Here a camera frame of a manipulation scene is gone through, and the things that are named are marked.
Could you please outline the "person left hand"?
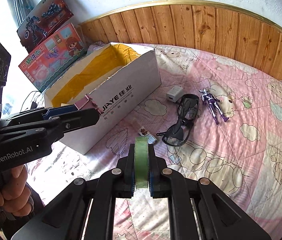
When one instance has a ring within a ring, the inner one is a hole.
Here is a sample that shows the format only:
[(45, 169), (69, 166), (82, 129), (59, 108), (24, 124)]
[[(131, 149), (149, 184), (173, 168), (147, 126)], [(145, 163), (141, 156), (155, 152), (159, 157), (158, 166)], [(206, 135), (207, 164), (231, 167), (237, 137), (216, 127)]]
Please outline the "person left hand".
[(29, 215), (31, 189), (27, 185), (28, 172), (24, 165), (11, 169), (11, 178), (0, 190), (0, 207), (16, 217)]

